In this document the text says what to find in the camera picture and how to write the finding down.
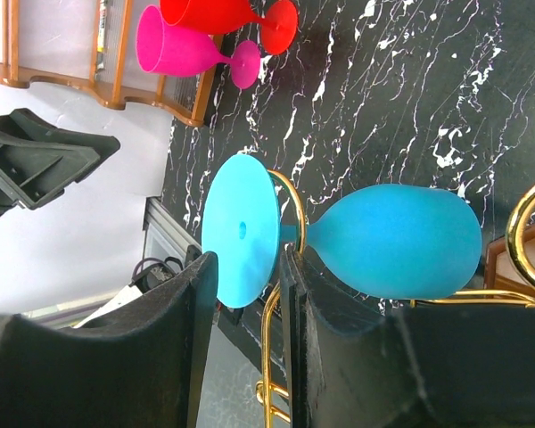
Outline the magenta wine glass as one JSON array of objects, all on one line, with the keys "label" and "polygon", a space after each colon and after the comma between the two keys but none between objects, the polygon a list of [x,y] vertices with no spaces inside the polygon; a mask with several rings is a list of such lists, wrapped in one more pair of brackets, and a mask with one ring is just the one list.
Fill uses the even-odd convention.
[{"label": "magenta wine glass", "polygon": [[231,79],[240,89],[250,87],[259,76],[260,52],[246,40],[232,56],[223,55],[212,38],[193,29],[171,26],[159,6],[147,6],[136,30],[136,58],[146,73],[188,78],[222,63],[230,68]]}]

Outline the red wine glass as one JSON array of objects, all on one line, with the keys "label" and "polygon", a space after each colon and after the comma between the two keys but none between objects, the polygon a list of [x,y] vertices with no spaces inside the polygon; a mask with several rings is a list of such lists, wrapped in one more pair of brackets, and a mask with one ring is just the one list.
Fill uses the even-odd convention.
[{"label": "red wine glass", "polygon": [[288,0],[276,1],[264,16],[255,13],[246,0],[163,0],[160,10],[169,25],[208,35],[225,35],[246,24],[259,24],[260,43],[271,55],[286,51],[299,27],[298,9]]}]

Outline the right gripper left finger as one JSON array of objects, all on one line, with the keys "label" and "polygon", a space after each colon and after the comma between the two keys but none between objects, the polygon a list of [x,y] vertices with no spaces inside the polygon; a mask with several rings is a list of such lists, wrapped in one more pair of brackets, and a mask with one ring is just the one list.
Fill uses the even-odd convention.
[{"label": "right gripper left finger", "polygon": [[0,315],[0,427],[193,427],[218,289],[206,252],[80,328]]}]

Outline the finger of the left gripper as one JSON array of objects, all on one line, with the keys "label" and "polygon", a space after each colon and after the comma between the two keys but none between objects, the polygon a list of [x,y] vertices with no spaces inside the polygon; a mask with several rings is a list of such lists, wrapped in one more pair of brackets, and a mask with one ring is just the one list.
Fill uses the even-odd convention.
[{"label": "finger of the left gripper", "polygon": [[113,136],[58,128],[26,108],[0,116],[0,218],[45,206],[119,149]]}]

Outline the blue wine glass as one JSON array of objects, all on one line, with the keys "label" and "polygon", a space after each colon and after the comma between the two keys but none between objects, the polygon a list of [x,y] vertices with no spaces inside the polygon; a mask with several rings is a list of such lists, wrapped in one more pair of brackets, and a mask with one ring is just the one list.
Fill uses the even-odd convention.
[{"label": "blue wine glass", "polygon": [[[229,158],[205,202],[202,248],[218,256],[218,299],[233,309],[255,301],[279,247],[294,239],[280,220],[268,170],[250,155]],[[444,299],[473,277],[482,231],[455,193],[412,185],[372,185],[341,198],[306,230],[326,267],[357,292],[389,300]]]}]

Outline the wooden tiered shelf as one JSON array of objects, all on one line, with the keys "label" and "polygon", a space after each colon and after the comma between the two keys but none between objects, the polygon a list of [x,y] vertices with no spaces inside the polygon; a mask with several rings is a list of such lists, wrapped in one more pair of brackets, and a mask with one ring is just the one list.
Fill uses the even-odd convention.
[{"label": "wooden tiered shelf", "polygon": [[104,70],[95,72],[99,1],[2,0],[0,84],[68,86],[104,107],[142,103],[200,127],[215,71],[175,78],[148,74],[136,59],[136,28],[146,1],[109,1]]}]

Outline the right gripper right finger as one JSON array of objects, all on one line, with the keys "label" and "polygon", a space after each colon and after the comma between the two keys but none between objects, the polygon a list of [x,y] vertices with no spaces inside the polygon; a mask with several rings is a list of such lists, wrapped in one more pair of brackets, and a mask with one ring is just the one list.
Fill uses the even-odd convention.
[{"label": "right gripper right finger", "polygon": [[279,262],[294,427],[535,427],[535,309],[382,315],[293,250]]}]

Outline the green capped marker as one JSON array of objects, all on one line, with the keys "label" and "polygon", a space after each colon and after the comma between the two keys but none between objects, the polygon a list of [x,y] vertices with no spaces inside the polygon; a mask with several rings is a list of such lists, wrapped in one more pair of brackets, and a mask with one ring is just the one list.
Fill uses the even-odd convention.
[{"label": "green capped marker", "polygon": [[96,42],[96,66],[95,72],[99,73],[104,70],[104,50],[105,50],[105,32],[106,32],[106,22],[107,22],[107,11],[108,11],[108,0],[99,1],[99,22],[98,22],[98,31],[97,31],[97,42]]}]

